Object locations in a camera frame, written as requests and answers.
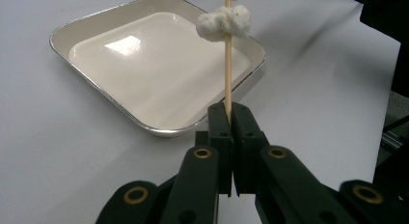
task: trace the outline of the gray floor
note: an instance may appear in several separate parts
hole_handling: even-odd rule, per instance
[[[389,125],[405,116],[409,115],[409,98],[403,97],[400,94],[391,92],[388,111],[385,117],[385,126]],[[391,132],[402,139],[409,139],[409,123],[399,126]],[[384,148],[379,148],[378,164],[383,162],[389,155],[390,152],[386,151]]]

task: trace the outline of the rectangular tray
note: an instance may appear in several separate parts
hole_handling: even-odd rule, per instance
[[[184,0],[138,0],[63,25],[50,44],[139,126],[176,136],[224,98],[224,43],[198,36],[203,13]],[[265,53],[252,38],[232,45],[236,88]]]

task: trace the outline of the table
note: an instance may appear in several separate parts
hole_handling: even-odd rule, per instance
[[[48,44],[60,25],[130,1],[0,0],[2,223],[94,223],[117,188],[163,183],[193,147],[194,131],[160,138],[139,128]],[[238,3],[266,62],[237,101],[322,183],[370,182],[399,43],[360,23],[351,0]],[[219,223],[260,223],[254,196],[221,196]]]

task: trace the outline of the wooden skewer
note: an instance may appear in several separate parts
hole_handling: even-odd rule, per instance
[[[225,0],[226,8],[232,6],[232,0]],[[225,108],[229,124],[232,125],[232,35],[227,33],[225,40]]]

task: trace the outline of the white tray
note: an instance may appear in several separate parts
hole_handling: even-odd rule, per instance
[[[196,33],[201,9],[184,0],[138,0],[56,29],[52,48],[138,125],[175,136],[224,98],[224,43]],[[264,62],[252,38],[233,39],[232,86]]]

